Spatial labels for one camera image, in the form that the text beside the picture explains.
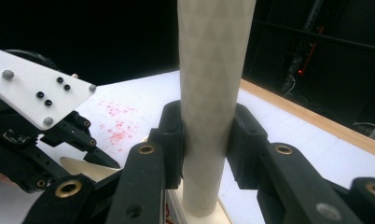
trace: wooden edge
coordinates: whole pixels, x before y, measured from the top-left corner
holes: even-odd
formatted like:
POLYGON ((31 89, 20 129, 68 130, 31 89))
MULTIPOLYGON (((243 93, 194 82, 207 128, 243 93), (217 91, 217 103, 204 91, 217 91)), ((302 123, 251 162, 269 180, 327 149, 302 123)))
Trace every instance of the wooden edge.
POLYGON ((342 139, 356 147, 360 147, 370 154, 375 155, 375 140, 342 126, 331 119, 318 115, 300 105, 296 105, 246 80, 242 79, 240 87, 241 89, 269 102, 270 104, 276 105, 282 108, 284 111, 291 113, 300 119, 304 119, 312 125, 315 125, 316 127, 335 135, 339 139, 342 139))

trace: black screw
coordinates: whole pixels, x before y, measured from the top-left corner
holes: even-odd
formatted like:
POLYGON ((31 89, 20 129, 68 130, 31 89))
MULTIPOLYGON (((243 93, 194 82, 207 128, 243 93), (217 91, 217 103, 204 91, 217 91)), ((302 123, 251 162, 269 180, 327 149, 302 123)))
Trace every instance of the black screw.
POLYGON ((37 98, 43 98, 44 96, 45 96, 45 93, 43 93, 42 91, 39 91, 36 93, 37 98))
POLYGON ((53 104, 53 102, 51 102, 51 100, 46 100, 45 101, 45 105, 47 105, 47 106, 52 105, 52 104, 53 104))

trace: red speckles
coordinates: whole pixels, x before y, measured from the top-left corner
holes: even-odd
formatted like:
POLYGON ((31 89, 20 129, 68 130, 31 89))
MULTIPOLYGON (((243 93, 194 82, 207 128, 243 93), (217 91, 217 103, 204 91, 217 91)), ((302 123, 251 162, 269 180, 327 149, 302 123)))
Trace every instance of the red speckles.
POLYGON ((110 100, 97 102, 95 110, 104 118, 99 130, 105 136, 107 152, 124 152, 123 148, 130 148, 130 143, 135 141, 138 131, 138 111, 110 100))

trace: metal bolt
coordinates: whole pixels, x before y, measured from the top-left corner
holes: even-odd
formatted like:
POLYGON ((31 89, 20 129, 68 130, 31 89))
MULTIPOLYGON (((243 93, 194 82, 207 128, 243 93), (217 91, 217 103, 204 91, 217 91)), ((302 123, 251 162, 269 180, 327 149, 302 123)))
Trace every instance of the metal bolt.
POLYGON ((316 205, 316 210, 327 219, 334 221, 341 220, 339 210, 328 203, 318 203, 316 205))
POLYGON ((97 86, 96 85, 90 85, 89 86, 89 90, 90 91, 95 91, 97 89, 97 86))
POLYGON ((45 93, 43 93, 42 91, 39 91, 36 93, 37 98, 43 98, 44 96, 45 96, 45 93))
POLYGON ((2 72, 2 77, 5 79, 12 79, 14 77, 14 73, 10 70, 5 70, 2 72))
POLYGON ((43 120, 43 123, 46 124, 46 125, 50 125, 53 123, 53 118, 51 117, 47 117, 43 120))
POLYGON ((46 100, 45 101, 45 105, 47 106, 51 106, 53 104, 53 102, 51 102, 51 100, 46 100))

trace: white cylinder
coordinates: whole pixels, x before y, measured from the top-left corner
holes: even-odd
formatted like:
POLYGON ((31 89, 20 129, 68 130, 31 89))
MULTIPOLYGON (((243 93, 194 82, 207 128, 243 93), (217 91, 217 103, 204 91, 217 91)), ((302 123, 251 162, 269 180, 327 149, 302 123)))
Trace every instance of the white cylinder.
POLYGON ((191 215, 216 205, 256 0, 178 0, 183 203, 191 215))

